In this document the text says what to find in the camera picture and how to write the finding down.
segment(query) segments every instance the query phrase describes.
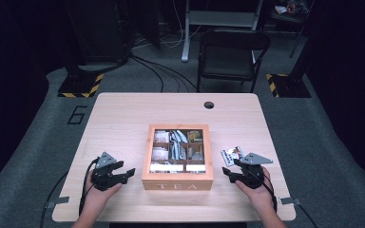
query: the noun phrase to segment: hand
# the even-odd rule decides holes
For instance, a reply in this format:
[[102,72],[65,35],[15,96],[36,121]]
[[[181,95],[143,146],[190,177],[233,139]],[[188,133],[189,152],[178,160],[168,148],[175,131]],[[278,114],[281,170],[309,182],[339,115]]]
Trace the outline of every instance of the hand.
[[72,227],[92,227],[97,217],[99,217],[105,209],[108,200],[123,186],[121,183],[117,183],[116,185],[102,192],[92,186],[92,173],[93,171],[90,171],[87,176],[85,188],[85,206],[83,208],[82,214]]
[[290,3],[287,5],[286,9],[288,13],[294,14],[296,11],[296,5],[294,3]]
[[[272,189],[272,183],[270,182],[270,175],[266,168],[262,167],[264,178],[264,183],[269,189]],[[243,192],[248,199],[250,199],[251,204],[262,220],[263,226],[268,227],[286,227],[285,224],[280,220],[274,209],[274,204],[272,202],[272,196],[264,185],[252,189],[247,187],[244,183],[236,180],[235,184]]]

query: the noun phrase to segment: gray carpet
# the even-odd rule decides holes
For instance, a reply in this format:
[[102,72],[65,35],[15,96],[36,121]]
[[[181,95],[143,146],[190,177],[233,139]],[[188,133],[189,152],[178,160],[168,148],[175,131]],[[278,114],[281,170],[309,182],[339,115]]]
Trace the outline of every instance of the gray carpet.
[[[277,150],[289,190],[319,227],[365,227],[365,172],[355,163],[338,139],[307,77],[303,78],[312,94],[311,99],[274,98],[265,75],[289,73],[301,51],[301,40],[293,59],[289,54],[293,34],[270,34],[272,46],[264,58],[255,93],[259,96],[269,130]],[[177,70],[191,82],[196,82],[198,39],[191,42],[190,60],[181,62],[183,44],[136,47],[132,52],[146,60]],[[96,69],[108,66],[89,66]],[[38,227],[50,189],[64,175],[94,106],[92,98],[59,98],[57,90],[66,78],[64,69],[47,75],[49,91],[29,131],[0,174],[0,227]],[[163,92],[178,92],[174,78],[162,74]],[[202,81],[202,92],[248,92],[251,83]],[[187,85],[190,92],[195,89]],[[150,70],[129,60],[124,66],[105,74],[101,92],[160,92],[159,78]],[[186,92],[180,82],[180,92]],[[75,106],[86,115],[81,124],[67,124]],[[59,195],[62,183],[52,196]],[[287,221],[290,227],[313,227],[305,214],[296,208],[297,218]],[[69,227],[56,223],[48,209],[44,227]],[[98,223],[97,227],[108,227]],[[248,227],[260,227],[250,222]]]

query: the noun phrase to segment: black curtain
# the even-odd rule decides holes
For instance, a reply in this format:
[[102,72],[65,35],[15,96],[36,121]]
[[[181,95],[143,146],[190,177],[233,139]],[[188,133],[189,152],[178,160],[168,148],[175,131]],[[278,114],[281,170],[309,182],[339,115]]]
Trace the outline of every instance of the black curtain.
[[10,8],[0,0],[0,171],[45,99],[46,70],[49,67],[41,65]]
[[307,72],[332,125],[365,170],[365,2],[320,1]]

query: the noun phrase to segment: metal stand base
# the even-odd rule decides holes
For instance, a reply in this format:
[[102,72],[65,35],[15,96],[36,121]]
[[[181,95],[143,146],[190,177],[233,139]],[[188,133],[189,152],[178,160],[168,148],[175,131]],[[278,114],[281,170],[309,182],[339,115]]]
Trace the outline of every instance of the metal stand base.
[[302,81],[293,82],[287,74],[267,74],[272,95],[279,98],[311,98]]
[[103,74],[80,71],[65,78],[58,89],[58,97],[92,97],[96,93]]

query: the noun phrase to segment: wooden table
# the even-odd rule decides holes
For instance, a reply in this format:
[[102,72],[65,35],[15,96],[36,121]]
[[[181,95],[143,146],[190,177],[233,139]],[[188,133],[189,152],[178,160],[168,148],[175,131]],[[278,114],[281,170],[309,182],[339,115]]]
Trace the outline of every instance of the wooden table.
[[[212,102],[208,109],[204,103]],[[141,176],[149,124],[208,124],[214,181],[210,191],[145,191]],[[136,168],[120,192],[112,197],[99,221],[111,222],[222,222],[259,220],[248,198],[223,175],[221,150],[240,146],[273,160],[269,170],[277,198],[289,197],[277,153],[255,94],[242,93],[102,93],[98,96],[76,151],[60,197],[55,221],[74,221],[82,183],[90,162],[105,151],[124,167]],[[237,166],[229,167],[240,172]],[[292,204],[278,205],[283,220],[292,220]]]

